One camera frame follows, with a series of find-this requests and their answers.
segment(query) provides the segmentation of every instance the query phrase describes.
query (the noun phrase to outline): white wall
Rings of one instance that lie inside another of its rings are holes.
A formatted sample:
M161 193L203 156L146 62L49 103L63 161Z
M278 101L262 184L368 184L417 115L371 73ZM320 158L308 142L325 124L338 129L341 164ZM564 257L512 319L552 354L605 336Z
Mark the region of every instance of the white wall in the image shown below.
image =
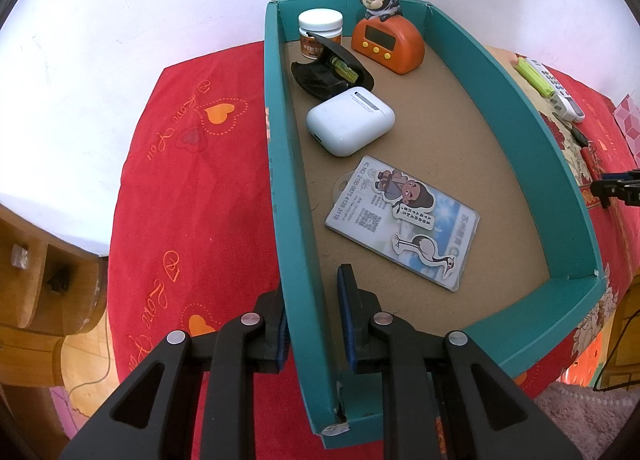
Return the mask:
M165 66L263 35L268 0L19 0L0 31L0 203L108 252L120 170ZM614 102L640 85L623 0L430 0L482 43Z

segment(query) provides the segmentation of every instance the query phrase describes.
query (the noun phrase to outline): cartoon character sticker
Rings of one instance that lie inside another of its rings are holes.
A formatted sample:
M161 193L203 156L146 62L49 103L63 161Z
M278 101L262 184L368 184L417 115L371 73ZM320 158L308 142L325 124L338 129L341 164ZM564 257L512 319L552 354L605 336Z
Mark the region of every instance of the cartoon character sticker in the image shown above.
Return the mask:
M410 179L399 169L380 171L373 190L392 204L395 218L406 220L425 229L433 229L435 218L428 214L435 208L435 199L427 187Z
M409 242L402 240L399 234L392 238L394 251L399 255L403 251L411 251L418 255L420 261L428 267L444 267L442 278L446 278L456 265L453 256L438 256L438 244L427 235L416 235Z

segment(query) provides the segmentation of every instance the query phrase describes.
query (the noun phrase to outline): jar label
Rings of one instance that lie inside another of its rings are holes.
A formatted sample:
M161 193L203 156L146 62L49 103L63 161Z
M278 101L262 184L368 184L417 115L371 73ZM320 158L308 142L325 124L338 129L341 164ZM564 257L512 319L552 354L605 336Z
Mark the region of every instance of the jar label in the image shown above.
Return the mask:
M338 34L337 36L327 39L339 44L342 41L342 35ZM311 58L312 60L317 60L320 57L320 54L322 54L323 48L324 45L318 42L315 38L310 38L309 36L300 34L300 52L303 56Z

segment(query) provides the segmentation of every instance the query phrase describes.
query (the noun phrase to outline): card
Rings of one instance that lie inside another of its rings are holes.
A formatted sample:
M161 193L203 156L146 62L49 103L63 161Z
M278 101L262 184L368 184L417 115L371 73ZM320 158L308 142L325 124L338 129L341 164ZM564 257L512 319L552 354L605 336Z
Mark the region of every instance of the card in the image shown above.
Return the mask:
M366 155L324 223L455 292L478 221L446 193Z

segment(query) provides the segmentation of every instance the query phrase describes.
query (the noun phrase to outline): orange digital timer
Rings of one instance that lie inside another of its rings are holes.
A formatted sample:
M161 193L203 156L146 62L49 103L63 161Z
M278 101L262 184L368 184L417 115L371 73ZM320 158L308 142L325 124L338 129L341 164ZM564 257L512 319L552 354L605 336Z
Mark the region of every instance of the orange digital timer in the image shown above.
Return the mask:
M424 41L418 29L406 18L392 16L360 20L351 35L351 49L393 70L406 74L424 59Z

